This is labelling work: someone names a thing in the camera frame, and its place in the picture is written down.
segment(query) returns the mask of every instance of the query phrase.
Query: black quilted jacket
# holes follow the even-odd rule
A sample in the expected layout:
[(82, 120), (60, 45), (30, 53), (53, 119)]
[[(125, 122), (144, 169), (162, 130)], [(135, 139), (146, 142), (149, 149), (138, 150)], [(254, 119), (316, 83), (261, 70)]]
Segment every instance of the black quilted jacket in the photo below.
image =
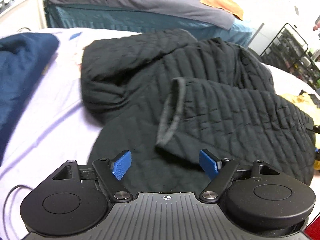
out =
[(122, 182), (133, 194), (200, 193), (209, 183), (202, 148), (311, 182), (313, 120), (275, 94), (269, 70), (241, 46), (183, 30), (95, 41), (81, 82), (86, 108), (105, 125), (89, 163), (131, 150)]

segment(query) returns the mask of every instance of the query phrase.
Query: gray mattress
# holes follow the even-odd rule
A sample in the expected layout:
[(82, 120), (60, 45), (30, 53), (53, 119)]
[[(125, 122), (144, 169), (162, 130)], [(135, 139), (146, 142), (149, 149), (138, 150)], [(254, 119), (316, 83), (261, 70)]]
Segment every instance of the gray mattress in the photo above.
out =
[(235, 17), (218, 8), (200, 3), (200, 0), (49, 0), (54, 5), (100, 5), (128, 8), (145, 12), (166, 14), (214, 24), (229, 30)]

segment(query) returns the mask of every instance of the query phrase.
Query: white bed sheet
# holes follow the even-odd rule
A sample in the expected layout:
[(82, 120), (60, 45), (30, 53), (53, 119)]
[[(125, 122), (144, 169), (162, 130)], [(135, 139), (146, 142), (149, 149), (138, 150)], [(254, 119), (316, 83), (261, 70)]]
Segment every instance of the white bed sheet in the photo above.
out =
[[(81, 49), (90, 40), (130, 36), (136, 33), (92, 30), (86, 28), (48, 29), (60, 40), (56, 58), (38, 89), (31, 97), (6, 149), (0, 167), (0, 237), (7, 240), (2, 221), (2, 207), (8, 192), (16, 185), (35, 188), (68, 159), (86, 164), (92, 145), (101, 126), (86, 112), (80, 93), (79, 60)], [(78, 40), (69, 40), (81, 33)], [(303, 89), (315, 91), (301, 80), (277, 68), (273, 73), (277, 94), (298, 95)], [(320, 196), (320, 176), (315, 172), (311, 187)], [(18, 189), (9, 198), (5, 222), (11, 240), (22, 239), (28, 232), (20, 216), (20, 204), (29, 190)], [(310, 221), (320, 210), (319, 201)]]

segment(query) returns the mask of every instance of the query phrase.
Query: blue bed skirt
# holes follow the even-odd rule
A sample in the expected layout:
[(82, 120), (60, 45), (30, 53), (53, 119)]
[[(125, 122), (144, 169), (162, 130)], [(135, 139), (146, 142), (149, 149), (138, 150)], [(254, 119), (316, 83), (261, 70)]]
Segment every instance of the blue bed skirt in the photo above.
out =
[(239, 19), (235, 19), (227, 31), (210, 23), (181, 17), (96, 5), (50, 5), (47, 21), (51, 28), (86, 27), (130, 32), (180, 28), (198, 40), (220, 37), (243, 47), (247, 47), (253, 31), (248, 22)]

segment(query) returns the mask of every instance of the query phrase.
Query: bed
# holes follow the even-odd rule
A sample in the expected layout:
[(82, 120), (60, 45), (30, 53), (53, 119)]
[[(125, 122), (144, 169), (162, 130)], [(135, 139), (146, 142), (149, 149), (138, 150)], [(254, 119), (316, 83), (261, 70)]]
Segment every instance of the bed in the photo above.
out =
[(44, 0), (52, 28), (86, 27), (131, 32), (181, 28), (198, 40), (221, 37), (244, 47), (253, 29), (200, 0)]
[[(102, 127), (82, 105), (78, 65), (82, 48), (96, 39), (137, 34), (86, 28), (45, 29), (42, 32), (53, 33), (59, 39), (60, 46), (24, 110), (0, 166), (0, 238), (3, 240), (7, 237), (2, 207), (8, 192), (16, 185), (35, 188), (68, 159), (76, 159), (79, 165), (86, 164), (91, 147), (100, 133)], [(293, 75), (272, 66), (268, 68), (273, 74), (277, 94), (298, 95), (301, 90), (315, 93)], [(320, 196), (319, 185), (320, 175), (315, 171), (311, 187), (317, 196)], [(29, 192), (29, 189), (19, 188), (8, 199), (4, 217), (11, 240), (22, 239), (28, 233), (20, 217), (20, 204)], [(320, 201), (317, 201), (309, 221), (319, 211)]]

